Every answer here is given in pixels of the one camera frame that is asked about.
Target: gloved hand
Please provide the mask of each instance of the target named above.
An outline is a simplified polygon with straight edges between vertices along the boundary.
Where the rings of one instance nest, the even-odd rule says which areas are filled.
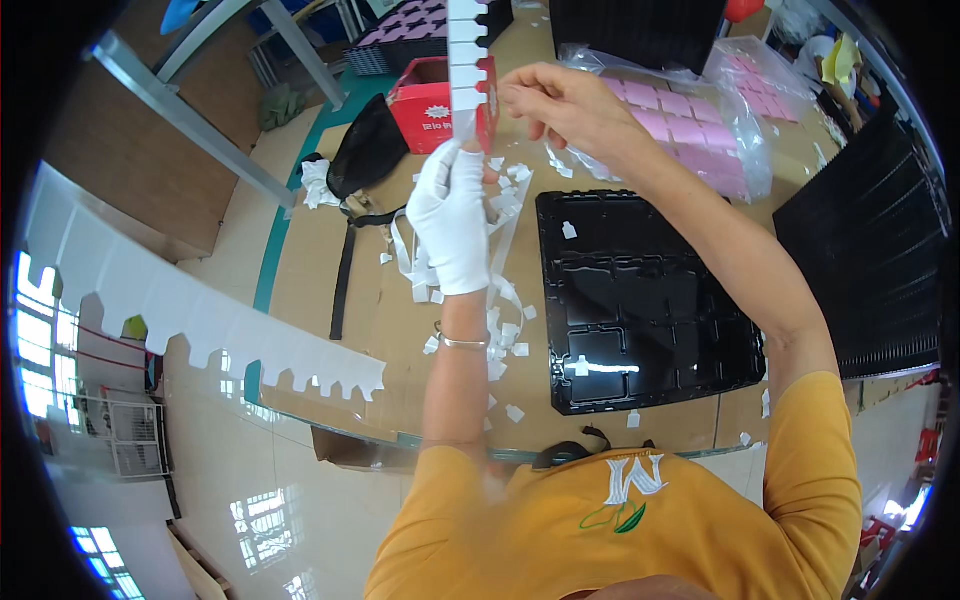
[[[484,155],[450,139],[423,163],[407,203],[407,219],[437,269],[440,291],[457,296],[490,285],[487,217],[483,208]]]

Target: red cardboard box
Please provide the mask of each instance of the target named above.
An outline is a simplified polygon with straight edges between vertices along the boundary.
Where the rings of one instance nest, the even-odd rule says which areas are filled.
[[[481,59],[477,66],[487,71],[487,80],[477,84],[477,91],[487,94],[487,102],[477,107],[476,134],[484,152],[489,154],[499,116],[496,69],[493,67],[493,57]],[[412,154],[428,155],[453,137],[446,57],[411,62],[390,90],[387,106],[394,114]]]

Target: cardboard sheet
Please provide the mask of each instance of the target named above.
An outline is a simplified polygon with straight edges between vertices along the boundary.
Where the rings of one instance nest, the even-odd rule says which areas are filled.
[[[497,72],[501,75],[537,60],[554,59],[549,27],[535,29],[529,26],[533,20],[540,20],[540,12],[521,11],[515,18],[515,23],[491,48]],[[774,197],[752,205],[734,205],[771,231],[773,211],[810,179],[804,168],[816,172],[816,154],[811,140],[816,139],[828,157],[836,154],[829,134],[816,120],[819,115],[814,113],[814,117],[806,125],[803,120],[802,123],[782,124],[779,137],[767,133],[774,155]],[[335,156],[347,128],[344,125],[324,132],[317,152]],[[547,164],[542,142],[527,141],[526,129],[525,121],[504,115],[499,120],[492,156],[504,156],[505,167],[522,162],[535,171],[503,275],[514,284],[522,305],[533,306],[538,316],[527,322],[518,338],[519,342],[529,345],[529,355],[508,354],[503,362],[509,368],[500,380],[491,384],[491,394],[497,398],[497,404],[487,414],[492,425],[488,432],[490,446],[540,451],[567,440],[589,444],[588,437],[581,433],[585,425],[603,430],[614,447],[640,446],[645,440],[652,439],[657,448],[667,451],[706,450],[714,448],[715,437],[718,438],[717,447],[737,445],[741,432],[750,433],[754,440],[765,441],[763,427],[768,426],[769,420],[760,419],[763,392],[760,386],[724,395],[727,402],[711,396],[640,410],[637,428],[627,427],[626,412],[563,417],[553,409],[550,405],[535,199],[538,194],[548,191],[606,189],[612,185],[595,180],[579,165],[573,170],[572,179],[562,177]],[[424,160],[425,156],[405,157],[386,180],[368,188],[367,192],[387,211],[406,204],[414,188],[412,176],[420,171]],[[499,194],[498,185],[489,187],[489,197]],[[409,246],[412,240],[409,224],[401,219],[398,226]],[[493,234],[492,249],[496,248],[502,230]],[[298,202],[277,270],[272,316],[320,337],[329,336],[333,290],[346,231],[346,219],[336,208],[320,206],[309,210],[302,200]],[[410,282],[397,271],[396,261],[380,264],[380,254],[384,252],[391,251],[381,228],[357,231],[344,338],[339,344],[385,361],[387,367],[383,381],[386,389],[376,392],[373,402],[365,402],[359,393],[350,400],[342,400],[339,390],[334,390],[331,397],[323,397],[310,386],[305,393],[297,394],[291,390],[289,375],[284,374],[276,388],[261,386],[265,405],[376,440],[395,441],[399,432],[413,436],[420,434],[426,377],[433,363],[432,355],[423,354],[423,344],[433,332],[433,323],[440,318],[442,308],[430,302],[414,304]],[[496,305],[503,315],[501,321],[519,322],[519,315],[510,303],[498,299]],[[756,410],[750,411],[756,413],[756,426],[737,416],[739,411],[747,411],[746,406],[750,403],[756,404]],[[520,422],[508,417],[507,405],[523,411]],[[733,418],[725,418],[731,411]],[[722,439],[715,435],[718,433],[718,412],[721,421],[732,422],[729,427],[724,426]],[[728,430],[733,433],[730,440]]]

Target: silver bracelet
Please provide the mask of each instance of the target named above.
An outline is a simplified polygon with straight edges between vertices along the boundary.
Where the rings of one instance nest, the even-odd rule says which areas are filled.
[[[478,351],[487,351],[487,346],[490,345],[490,332],[487,332],[487,340],[484,342],[458,342],[457,340],[451,340],[447,338],[442,331],[440,331],[440,322],[437,321],[433,324],[434,328],[437,329],[437,339],[449,346],[450,348],[462,348],[464,350],[478,350]]]

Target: person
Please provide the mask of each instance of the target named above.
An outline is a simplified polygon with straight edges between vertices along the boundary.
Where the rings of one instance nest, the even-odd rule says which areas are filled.
[[[796,264],[595,75],[535,64],[507,75],[499,92],[511,117],[529,119],[531,139],[576,146],[649,201],[766,332],[773,417],[763,508],[653,448],[521,466],[503,497],[488,497],[482,184],[493,179],[479,146],[448,141],[424,163],[407,216],[437,268],[451,343],[433,359],[414,482],[366,597],[838,598],[859,544],[861,490],[827,323]]]
[[[863,129],[863,118],[853,99],[853,94],[856,92],[856,79],[862,63],[858,62],[853,66],[846,83],[839,80],[834,84],[824,82],[824,59],[833,52],[835,43],[836,40],[830,36],[812,37],[801,48],[793,65],[794,70],[810,86],[813,93],[817,94],[817,104],[837,122],[849,138]],[[837,109],[837,105],[849,116],[849,124],[847,117]]]

